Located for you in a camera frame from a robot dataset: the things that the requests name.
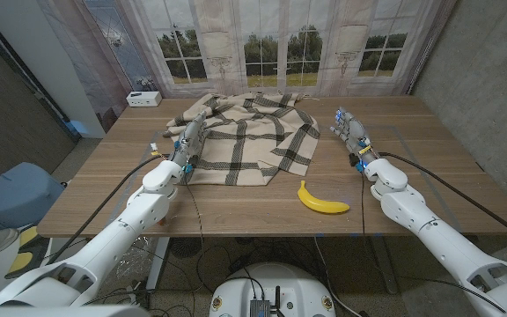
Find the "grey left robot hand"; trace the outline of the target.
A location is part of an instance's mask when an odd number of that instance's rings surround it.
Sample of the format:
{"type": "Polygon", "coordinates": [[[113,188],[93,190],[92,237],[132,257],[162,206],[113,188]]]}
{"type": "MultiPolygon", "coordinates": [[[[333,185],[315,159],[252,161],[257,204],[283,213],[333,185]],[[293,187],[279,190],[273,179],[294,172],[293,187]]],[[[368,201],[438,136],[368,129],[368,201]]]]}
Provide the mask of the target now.
{"type": "Polygon", "coordinates": [[[179,165],[183,173],[189,173],[194,167],[204,142],[204,121],[206,111],[200,112],[179,134],[174,143],[174,151],[169,160],[179,165]]]}

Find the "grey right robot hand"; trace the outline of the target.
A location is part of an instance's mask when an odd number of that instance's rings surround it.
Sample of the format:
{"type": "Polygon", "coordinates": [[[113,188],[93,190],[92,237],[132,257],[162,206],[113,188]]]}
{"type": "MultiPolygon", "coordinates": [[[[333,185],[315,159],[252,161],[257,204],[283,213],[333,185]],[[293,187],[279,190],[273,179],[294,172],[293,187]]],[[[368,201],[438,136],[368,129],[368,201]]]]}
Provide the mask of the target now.
{"type": "Polygon", "coordinates": [[[335,114],[335,125],[330,130],[349,151],[349,163],[362,173],[379,155],[373,150],[371,139],[363,124],[350,112],[340,107],[335,114]]]}

